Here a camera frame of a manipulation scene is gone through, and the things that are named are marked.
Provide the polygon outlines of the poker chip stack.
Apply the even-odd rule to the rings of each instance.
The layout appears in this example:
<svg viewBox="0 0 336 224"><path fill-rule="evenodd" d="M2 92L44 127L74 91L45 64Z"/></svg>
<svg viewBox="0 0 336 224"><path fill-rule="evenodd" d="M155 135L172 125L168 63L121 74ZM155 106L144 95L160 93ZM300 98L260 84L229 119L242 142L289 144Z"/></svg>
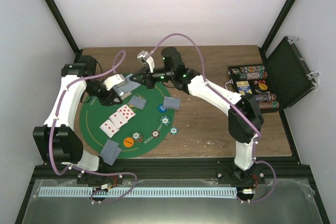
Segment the poker chip stack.
<svg viewBox="0 0 336 224"><path fill-rule="evenodd" d="M141 143L143 141L143 135L139 131L133 132L131 136L136 143Z"/></svg>
<svg viewBox="0 0 336 224"><path fill-rule="evenodd" d="M168 116L166 116L166 115L164 115L164 116L162 116L161 118L160 118L160 121L161 121L161 123L163 124L163 125L170 125L170 123L171 123L171 120L170 120L170 118L168 117Z"/></svg>

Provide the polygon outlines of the red poker chip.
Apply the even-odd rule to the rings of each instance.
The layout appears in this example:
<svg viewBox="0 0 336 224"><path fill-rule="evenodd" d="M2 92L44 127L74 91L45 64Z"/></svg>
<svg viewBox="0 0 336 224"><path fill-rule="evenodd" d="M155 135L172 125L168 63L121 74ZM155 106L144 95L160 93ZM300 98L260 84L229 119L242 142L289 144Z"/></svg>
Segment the red poker chip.
<svg viewBox="0 0 336 224"><path fill-rule="evenodd" d="M160 136L160 131L158 131L158 130L154 130L154 131L152 131L151 136L152 136L153 138L157 138L157 137L159 137L159 136Z"/></svg>

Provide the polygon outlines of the blue small blind button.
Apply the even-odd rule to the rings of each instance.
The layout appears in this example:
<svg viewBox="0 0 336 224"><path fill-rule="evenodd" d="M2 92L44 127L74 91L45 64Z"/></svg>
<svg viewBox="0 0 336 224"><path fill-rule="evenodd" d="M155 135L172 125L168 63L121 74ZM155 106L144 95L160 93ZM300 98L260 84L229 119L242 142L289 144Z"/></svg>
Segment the blue small blind button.
<svg viewBox="0 0 336 224"><path fill-rule="evenodd" d="M165 113L165 112L167 111L167 109L164 108L163 105L161 104L161 105L159 105L159 107L158 107L158 111L159 111L160 113Z"/></svg>

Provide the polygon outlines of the orange big blind button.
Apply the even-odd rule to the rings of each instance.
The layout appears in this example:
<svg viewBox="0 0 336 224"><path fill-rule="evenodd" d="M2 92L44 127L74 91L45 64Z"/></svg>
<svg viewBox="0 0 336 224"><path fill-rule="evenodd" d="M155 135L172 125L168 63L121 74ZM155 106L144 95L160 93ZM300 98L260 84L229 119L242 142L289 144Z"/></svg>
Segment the orange big blind button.
<svg viewBox="0 0 336 224"><path fill-rule="evenodd" d="M124 147L126 148L131 148L134 146L134 139L132 137L126 137L124 140L123 140L123 145Z"/></svg>

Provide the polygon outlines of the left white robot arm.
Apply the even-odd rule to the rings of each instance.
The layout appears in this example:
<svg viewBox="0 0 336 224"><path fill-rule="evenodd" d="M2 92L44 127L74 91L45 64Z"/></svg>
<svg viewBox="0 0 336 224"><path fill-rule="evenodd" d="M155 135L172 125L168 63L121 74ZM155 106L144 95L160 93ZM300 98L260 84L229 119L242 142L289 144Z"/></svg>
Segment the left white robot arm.
<svg viewBox="0 0 336 224"><path fill-rule="evenodd" d="M84 150L82 140L74 132L74 123L84 93L96 96L104 106L115 105L116 99L122 102L109 79L105 82L99 80L114 72L122 62L120 59L110 70L96 74L96 60L85 56L83 61L68 63L61 69L61 86L54 107L43 126L33 130L42 160L51 165L56 175L61 176L68 170L76 169L89 173L89 178L95 184L102 184L106 180L107 170L99 166L97 155Z"/></svg>

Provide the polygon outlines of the blue checkered playing card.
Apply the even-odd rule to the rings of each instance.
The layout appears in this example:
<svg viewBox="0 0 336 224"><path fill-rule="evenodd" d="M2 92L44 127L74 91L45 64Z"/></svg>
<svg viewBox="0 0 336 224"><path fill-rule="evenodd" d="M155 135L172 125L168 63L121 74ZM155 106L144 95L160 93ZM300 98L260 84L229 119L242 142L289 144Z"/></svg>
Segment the blue checkered playing card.
<svg viewBox="0 0 336 224"><path fill-rule="evenodd" d="M112 166L121 152L122 149L119 147L115 149L106 150L103 155L104 162Z"/></svg>

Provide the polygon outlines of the blue playing card deck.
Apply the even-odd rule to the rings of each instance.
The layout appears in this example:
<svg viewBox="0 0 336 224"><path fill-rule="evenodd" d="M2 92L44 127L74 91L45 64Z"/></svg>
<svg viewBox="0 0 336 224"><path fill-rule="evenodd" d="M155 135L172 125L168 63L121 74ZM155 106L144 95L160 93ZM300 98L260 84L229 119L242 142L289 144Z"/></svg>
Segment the blue playing card deck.
<svg viewBox="0 0 336 224"><path fill-rule="evenodd" d="M132 92L133 90L135 90L136 88L140 86L139 83L130 80L131 76L132 74L127 75L124 78L124 83L117 86L118 95L120 97L122 97L123 95L129 92Z"/></svg>

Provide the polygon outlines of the single teal poker chip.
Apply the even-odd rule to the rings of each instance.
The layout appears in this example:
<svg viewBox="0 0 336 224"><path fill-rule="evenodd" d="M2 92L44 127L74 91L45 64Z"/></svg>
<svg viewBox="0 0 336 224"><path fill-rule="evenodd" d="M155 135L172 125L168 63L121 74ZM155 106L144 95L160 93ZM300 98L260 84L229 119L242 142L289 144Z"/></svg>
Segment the single teal poker chip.
<svg viewBox="0 0 336 224"><path fill-rule="evenodd" d="M170 133L171 133L172 135L176 135L176 134L178 133L178 129L177 129L176 127L171 127L171 128L170 128Z"/></svg>

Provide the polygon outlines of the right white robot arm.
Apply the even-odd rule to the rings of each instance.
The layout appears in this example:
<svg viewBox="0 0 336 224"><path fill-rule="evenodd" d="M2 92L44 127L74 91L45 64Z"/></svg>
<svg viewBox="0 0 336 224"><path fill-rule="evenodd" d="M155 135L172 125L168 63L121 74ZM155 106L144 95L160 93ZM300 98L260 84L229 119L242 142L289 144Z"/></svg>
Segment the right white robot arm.
<svg viewBox="0 0 336 224"><path fill-rule="evenodd" d="M198 97L228 117L228 131L236 141L233 177L244 184L252 177L255 148L264 123L261 110L252 94L241 95L207 80L203 73L187 68L175 47L161 51L164 66L157 68L151 54L141 51L137 59L144 65L130 79L148 89L159 82L171 82L173 87L188 95Z"/></svg>

